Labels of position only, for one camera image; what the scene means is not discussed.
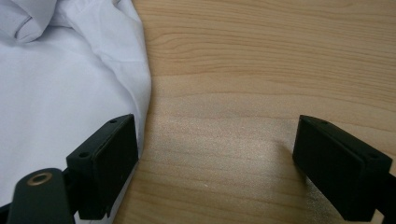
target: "wooden table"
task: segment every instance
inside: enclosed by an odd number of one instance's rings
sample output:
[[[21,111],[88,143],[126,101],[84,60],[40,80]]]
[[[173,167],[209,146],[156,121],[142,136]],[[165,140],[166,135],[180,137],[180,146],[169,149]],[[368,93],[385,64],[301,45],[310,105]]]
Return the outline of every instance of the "wooden table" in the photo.
[[[134,5],[153,86],[115,223],[344,223],[291,159],[301,114],[396,159],[396,1]]]

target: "folded cloth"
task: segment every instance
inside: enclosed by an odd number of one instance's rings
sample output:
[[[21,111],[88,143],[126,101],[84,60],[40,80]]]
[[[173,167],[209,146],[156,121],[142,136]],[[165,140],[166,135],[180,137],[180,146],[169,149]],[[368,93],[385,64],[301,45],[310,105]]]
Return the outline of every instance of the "folded cloth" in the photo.
[[[0,30],[20,42],[40,37],[50,23],[56,0],[1,0]]]
[[[135,115],[140,157],[150,76],[130,0],[58,0],[36,41],[0,31],[0,69],[0,206],[25,175],[66,168],[65,157],[115,117]],[[127,184],[100,223],[111,223]]]

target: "light brown wood grain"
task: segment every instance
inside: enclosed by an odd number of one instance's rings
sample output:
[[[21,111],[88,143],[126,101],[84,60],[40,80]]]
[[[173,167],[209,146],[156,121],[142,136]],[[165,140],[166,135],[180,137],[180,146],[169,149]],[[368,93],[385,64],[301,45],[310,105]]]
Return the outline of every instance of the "light brown wood grain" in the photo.
[[[134,5],[153,87],[115,223],[345,223],[292,162],[300,114],[396,159],[396,1]]]

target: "wooden surface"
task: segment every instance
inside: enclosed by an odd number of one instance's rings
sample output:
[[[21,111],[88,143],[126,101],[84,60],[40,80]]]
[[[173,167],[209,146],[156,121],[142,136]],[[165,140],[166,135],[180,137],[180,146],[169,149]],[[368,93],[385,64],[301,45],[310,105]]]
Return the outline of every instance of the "wooden surface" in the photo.
[[[344,223],[292,162],[300,114],[396,159],[396,1],[134,5],[152,98],[115,223]]]

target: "black mechanical part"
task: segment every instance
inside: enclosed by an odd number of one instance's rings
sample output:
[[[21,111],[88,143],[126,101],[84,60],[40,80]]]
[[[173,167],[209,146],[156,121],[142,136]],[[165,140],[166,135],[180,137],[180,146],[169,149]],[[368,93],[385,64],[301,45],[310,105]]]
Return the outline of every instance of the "black mechanical part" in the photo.
[[[345,220],[370,221],[377,208],[384,223],[396,223],[392,159],[384,153],[326,120],[300,116],[293,160]]]
[[[112,119],[66,158],[67,169],[49,168],[24,177],[0,223],[74,223],[110,215],[138,161],[134,116]]]

